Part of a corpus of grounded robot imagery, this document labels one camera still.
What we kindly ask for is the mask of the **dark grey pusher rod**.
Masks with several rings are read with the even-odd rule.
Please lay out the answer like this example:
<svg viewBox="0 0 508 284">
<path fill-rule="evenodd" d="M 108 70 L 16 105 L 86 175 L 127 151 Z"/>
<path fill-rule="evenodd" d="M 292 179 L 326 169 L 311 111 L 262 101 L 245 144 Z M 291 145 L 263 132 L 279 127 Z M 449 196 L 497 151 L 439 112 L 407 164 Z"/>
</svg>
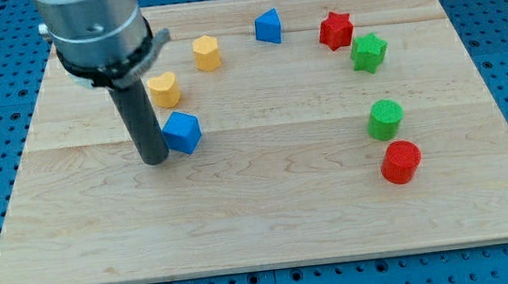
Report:
<svg viewBox="0 0 508 284">
<path fill-rule="evenodd" d="M 142 81 L 109 90 L 109 95 L 142 161 L 149 166 L 164 162 L 169 153 L 167 142 Z"/>
</svg>

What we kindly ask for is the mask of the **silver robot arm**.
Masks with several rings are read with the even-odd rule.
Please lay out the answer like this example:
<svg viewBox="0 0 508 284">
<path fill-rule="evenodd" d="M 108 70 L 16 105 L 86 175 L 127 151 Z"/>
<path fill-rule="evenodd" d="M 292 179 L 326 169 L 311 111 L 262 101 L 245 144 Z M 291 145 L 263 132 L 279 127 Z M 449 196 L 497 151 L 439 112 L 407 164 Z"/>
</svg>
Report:
<svg viewBox="0 0 508 284">
<path fill-rule="evenodd" d="M 109 92 L 144 163 L 164 162 L 167 142 L 136 72 L 154 40 L 138 0 L 32 1 L 61 65 Z"/>
</svg>

